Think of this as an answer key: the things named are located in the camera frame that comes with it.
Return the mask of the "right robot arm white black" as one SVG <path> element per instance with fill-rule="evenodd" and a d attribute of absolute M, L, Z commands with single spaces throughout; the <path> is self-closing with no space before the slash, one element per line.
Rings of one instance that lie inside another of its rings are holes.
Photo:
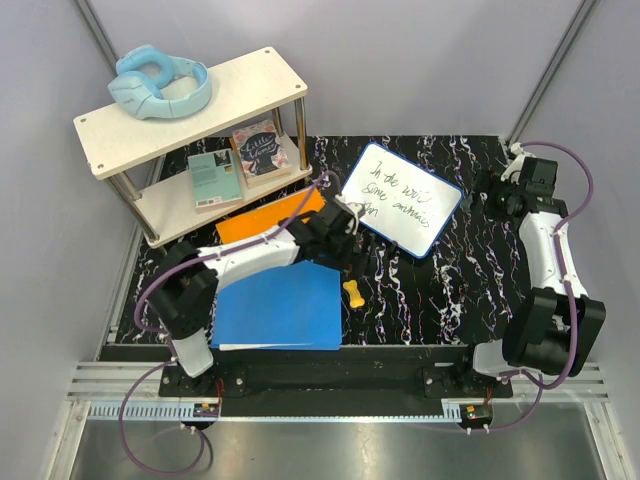
<path fill-rule="evenodd" d="M 504 172 L 481 171 L 469 196 L 489 219 L 512 224 L 524 246 L 530 290 L 501 340 L 478 344 L 454 384 L 476 396 L 490 375 L 537 370 L 560 379 L 578 375 L 606 319 L 606 308 L 579 280 L 568 241 L 569 213 L 555 198 L 558 165 L 523 153 Z"/>

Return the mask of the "blue framed whiteboard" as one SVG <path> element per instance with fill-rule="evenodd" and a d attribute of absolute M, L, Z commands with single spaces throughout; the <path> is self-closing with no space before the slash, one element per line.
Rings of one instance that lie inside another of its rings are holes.
<path fill-rule="evenodd" d="M 463 199 L 460 187 L 373 142 L 342 195 L 364 206 L 362 224 L 416 259 L 428 255 Z"/>

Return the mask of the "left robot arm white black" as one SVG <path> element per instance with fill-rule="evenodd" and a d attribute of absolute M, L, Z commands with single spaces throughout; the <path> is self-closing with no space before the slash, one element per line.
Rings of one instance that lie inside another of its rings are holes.
<path fill-rule="evenodd" d="M 319 211 L 292 216 L 243 241 L 201 254 L 188 246 L 186 260 L 161 271 L 144 294 L 168 336 L 171 361 L 182 368 L 181 384 L 196 396 L 215 386 L 214 357 L 204 329 L 190 323 L 197 307 L 240 280 L 276 267 L 302 261 L 334 270 L 350 263 L 360 219 L 361 203 L 336 197 Z"/>

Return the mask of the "yellow bone shaped eraser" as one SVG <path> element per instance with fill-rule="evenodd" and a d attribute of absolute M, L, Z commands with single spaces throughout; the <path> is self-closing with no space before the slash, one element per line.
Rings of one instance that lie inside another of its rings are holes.
<path fill-rule="evenodd" d="M 342 284 L 342 287 L 348 296 L 348 304 L 351 309 L 359 309 L 364 306 L 365 300 L 360 293 L 356 280 L 346 281 Z"/>

